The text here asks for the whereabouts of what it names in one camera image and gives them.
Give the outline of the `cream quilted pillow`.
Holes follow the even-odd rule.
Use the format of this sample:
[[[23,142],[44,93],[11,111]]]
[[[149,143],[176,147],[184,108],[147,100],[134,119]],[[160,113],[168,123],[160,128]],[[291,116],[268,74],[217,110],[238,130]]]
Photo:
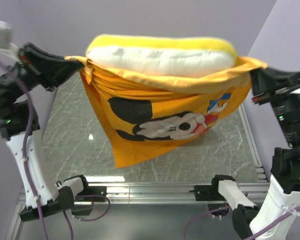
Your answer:
[[[200,78],[235,66],[233,45],[213,37],[149,37],[103,34],[88,46],[95,64],[149,76]]]

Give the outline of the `orange pillowcase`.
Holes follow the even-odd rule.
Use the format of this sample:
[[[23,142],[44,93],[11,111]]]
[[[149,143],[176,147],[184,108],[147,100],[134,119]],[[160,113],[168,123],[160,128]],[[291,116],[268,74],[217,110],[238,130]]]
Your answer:
[[[233,67],[193,78],[107,68],[87,56],[74,59],[83,64],[80,77],[117,168],[156,158],[204,135],[246,99],[250,72],[266,67],[255,58],[237,56]]]

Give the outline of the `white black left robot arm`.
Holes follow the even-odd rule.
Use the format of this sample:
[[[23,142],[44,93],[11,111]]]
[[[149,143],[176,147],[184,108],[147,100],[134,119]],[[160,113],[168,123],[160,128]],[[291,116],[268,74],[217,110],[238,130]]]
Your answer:
[[[20,219],[29,222],[70,210],[75,198],[86,201],[91,195],[83,175],[58,184],[48,176],[34,104],[30,98],[19,101],[37,86],[53,91],[83,64],[47,53],[32,43],[18,49],[16,59],[15,65],[7,66],[0,76],[0,135],[14,156],[25,190]]]

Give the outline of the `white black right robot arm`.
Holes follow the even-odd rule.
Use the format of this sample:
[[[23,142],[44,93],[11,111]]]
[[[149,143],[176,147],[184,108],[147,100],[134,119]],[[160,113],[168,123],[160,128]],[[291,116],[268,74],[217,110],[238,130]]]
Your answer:
[[[300,215],[300,71],[259,68],[250,74],[252,101],[270,104],[288,148],[274,149],[266,197],[256,206],[233,177],[216,175],[210,194],[225,199],[232,224],[243,240],[284,240]]]

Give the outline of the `aluminium side rail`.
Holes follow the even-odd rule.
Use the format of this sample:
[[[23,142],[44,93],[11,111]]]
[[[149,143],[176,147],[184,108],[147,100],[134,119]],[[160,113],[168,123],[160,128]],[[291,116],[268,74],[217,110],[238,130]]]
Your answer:
[[[265,174],[265,170],[263,167],[263,164],[261,162],[258,150],[257,150],[257,146],[253,137],[253,133],[249,124],[249,120],[244,108],[244,105],[241,104],[238,108],[239,114],[240,114],[240,118],[242,120],[242,124],[243,124],[243,128],[247,137],[247,141],[249,144],[249,148],[250,148],[250,152],[252,155],[252,159],[254,162],[254,168],[256,170],[256,174],[257,174],[257,178],[259,182],[268,182],[268,178]]]

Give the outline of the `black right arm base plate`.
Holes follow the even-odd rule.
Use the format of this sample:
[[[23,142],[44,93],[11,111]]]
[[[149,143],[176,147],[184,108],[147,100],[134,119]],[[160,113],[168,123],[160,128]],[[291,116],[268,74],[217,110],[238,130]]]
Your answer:
[[[194,194],[196,202],[225,200],[225,198],[211,185],[195,185],[189,192]]]

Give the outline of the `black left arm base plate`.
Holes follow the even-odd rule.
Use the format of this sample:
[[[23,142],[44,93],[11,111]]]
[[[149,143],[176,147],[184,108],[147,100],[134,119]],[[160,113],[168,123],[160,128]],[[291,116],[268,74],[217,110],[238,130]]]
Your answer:
[[[107,187],[106,186],[89,186],[87,192],[84,194],[84,200],[96,203],[103,203],[106,201]]]

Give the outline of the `aluminium front rail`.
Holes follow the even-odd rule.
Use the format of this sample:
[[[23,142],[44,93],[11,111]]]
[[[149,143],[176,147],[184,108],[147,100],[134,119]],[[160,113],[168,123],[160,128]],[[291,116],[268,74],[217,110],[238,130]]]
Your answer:
[[[210,183],[189,182],[90,182],[90,187],[106,187],[106,196],[111,204],[166,205],[166,204],[219,204],[218,198],[196,201],[195,185],[210,186]],[[262,203],[270,184],[268,182],[237,183],[243,193],[254,203]]]

